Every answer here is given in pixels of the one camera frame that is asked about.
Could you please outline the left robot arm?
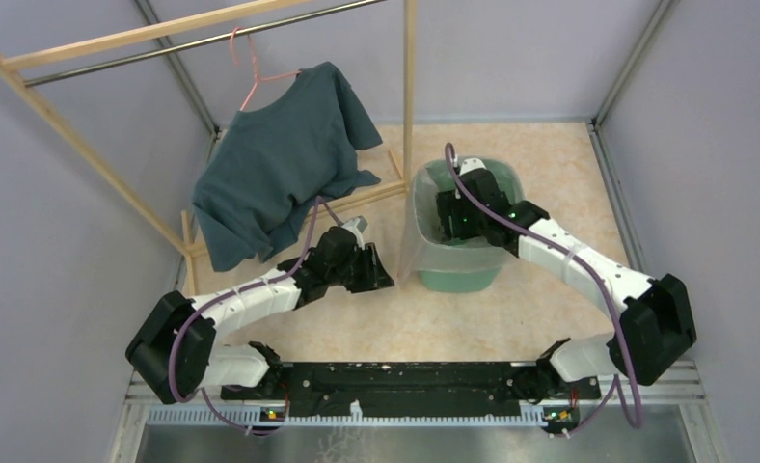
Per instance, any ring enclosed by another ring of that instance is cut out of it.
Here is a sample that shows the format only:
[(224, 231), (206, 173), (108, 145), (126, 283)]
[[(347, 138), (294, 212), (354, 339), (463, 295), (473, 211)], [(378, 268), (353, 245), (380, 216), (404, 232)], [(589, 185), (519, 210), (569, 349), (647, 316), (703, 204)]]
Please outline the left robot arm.
[(125, 358), (164, 404), (219, 387), (238, 397), (271, 399), (282, 386), (278, 354), (262, 342), (226, 336), (277, 313), (315, 302), (332, 286), (352, 294), (393, 287), (376, 246), (354, 227), (331, 227), (301, 257), (238, 287), (187, 297), (163, 295), (125, 349)]

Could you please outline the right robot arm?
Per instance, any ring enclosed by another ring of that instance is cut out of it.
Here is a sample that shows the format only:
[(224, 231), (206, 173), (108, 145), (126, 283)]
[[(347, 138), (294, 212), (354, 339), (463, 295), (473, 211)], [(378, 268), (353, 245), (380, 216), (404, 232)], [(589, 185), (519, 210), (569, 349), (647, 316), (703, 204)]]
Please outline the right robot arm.
[(560, 340), (539, 358), (539, 390), (562, 397), (576, 381), (619, 374), (642, 386), (655, 383), (697, 341), (686, 285), (666, 274), (655, 279), (595, 251), (540, 206), (510, 201), (484, 167), (452, 168), (454, 188), (437, 196), (450, 238), (483, 238), (517, 259), (554, 274), (610, 319), (610, 332)]

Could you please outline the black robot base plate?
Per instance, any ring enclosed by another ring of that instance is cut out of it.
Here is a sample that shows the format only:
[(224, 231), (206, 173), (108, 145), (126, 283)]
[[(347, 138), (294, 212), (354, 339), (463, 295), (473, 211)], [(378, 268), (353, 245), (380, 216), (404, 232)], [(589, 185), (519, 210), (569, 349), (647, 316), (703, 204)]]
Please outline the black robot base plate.
[(344, 417), (353, 403), (368, 418), (515, 417), (545, 400), (599, 399), (594, 377), (565, 383), (534, 363), (283, 363), (262, 385), (227, 386), (225, 401), (277, 401), (292, 418)]

